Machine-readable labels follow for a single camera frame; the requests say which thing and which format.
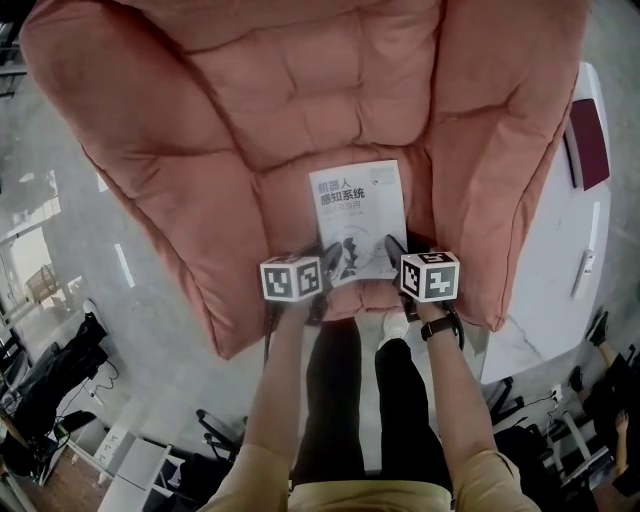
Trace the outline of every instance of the wooden floor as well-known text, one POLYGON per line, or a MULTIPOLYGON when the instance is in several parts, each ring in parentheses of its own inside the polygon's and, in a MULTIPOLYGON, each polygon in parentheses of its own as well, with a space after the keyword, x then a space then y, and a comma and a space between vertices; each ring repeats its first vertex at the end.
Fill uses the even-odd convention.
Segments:
POLYGON ((111 480, 98 487, 98 471, 78 458, 71 464, 73 451, 66 449, 44 487, 20 479, 20 486, 38 512, 94 512, 109 489, 111 480))

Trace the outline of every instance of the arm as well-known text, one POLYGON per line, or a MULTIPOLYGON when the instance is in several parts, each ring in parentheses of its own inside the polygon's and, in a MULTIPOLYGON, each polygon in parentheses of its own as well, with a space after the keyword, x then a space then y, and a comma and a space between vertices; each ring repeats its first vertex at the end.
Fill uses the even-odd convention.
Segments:
POLYGON ((616 448, 616 470, 618 476, 624 473, 627 468, 627 428, 629 417, 625 411, 621 411, 616 418, 616 430, 618 431, 618 446, 616 448))
MULTIPOLYGON (((423 322, 444 313, 430 303, 418 304, 423 322)), ((427 343, 438 412, 438 428, 451 479, 474 455, 496 451, 489 410, 480 388, 451 330, 435 334, 427 343)))
POLYGON ((298 449, 302 333, 308 316, 308 304, 295 304, 283 313, 244 438, 245 444, 279 455, 289 467, 298 449))

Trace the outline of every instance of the fabric chair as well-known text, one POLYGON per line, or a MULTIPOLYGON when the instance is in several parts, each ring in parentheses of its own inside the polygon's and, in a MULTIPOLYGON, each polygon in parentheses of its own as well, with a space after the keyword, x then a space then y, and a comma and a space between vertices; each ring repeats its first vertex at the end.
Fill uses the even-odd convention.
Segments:
MULTIPOLYGON (((258 265, 317 239, 308 173, 397 159, 409 230, 499 329, 562 140, 586 0, 40 0, 30 73, 224 358, 263 334, 258 265)), ((399 307, 336 289, 329 318, 399 307)))

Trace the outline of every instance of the dark red book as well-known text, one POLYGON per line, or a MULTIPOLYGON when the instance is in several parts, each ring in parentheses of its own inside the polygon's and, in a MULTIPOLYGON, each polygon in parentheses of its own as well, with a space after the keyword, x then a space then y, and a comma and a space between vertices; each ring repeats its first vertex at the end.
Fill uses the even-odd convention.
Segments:
POLYGON ((575 101, 565 132, 574 187, 589 190, 609 177, 602 125, 592 99, 575 101))

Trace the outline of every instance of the beige shirt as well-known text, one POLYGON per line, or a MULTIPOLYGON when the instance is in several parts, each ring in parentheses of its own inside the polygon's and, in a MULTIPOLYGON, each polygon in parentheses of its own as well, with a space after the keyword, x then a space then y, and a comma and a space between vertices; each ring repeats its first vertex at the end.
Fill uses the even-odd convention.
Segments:
MULTIPOLYGON (((245 445, 218 492, 201 512, 447 512, 451 494, 424 482, 358 480, 298 485, 288 493, 289 467, 274 453, 245 445)), ((454 482, 461 512, 530 512, 538 507, 520 490, 520 474, 497 452, 482 452, 454 482)))

